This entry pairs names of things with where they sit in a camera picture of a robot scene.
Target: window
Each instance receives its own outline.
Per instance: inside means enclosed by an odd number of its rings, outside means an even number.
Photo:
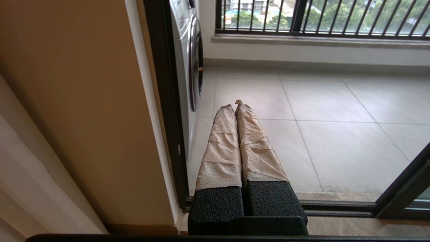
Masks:
[[[217,0],[230,23],[217,18],[216,33],[430,40],[430,0],[231,1]]]

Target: white washing machine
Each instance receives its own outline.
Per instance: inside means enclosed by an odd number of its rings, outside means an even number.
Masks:
[[[170,0],[170,9],[172,12],[185,157],[188,160],[202,93],[203,46],[194,1]]]

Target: curtain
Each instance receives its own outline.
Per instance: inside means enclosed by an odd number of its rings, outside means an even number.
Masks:
[[[40,233],[107,233],[0,76],[0,241]]]

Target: floor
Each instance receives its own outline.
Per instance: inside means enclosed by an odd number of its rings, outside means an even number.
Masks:
[[[374,201],[430,141],[429,76],[205,67],[191,195],[214,115],[236,99],[254,109],[300,199]]]
[[[178,220],[181,234],[188,234],[188,214]],[[311,236],[430,237],[430,222],[356,217],[308,217]]]

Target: window sill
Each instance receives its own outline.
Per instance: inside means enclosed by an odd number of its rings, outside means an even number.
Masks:
[[[212,43],[276,44],[326,47],[361,47],[382,49],[430,50],[430,41],[380,40],[303,36],[256,36],[245,34],[216,34]]]

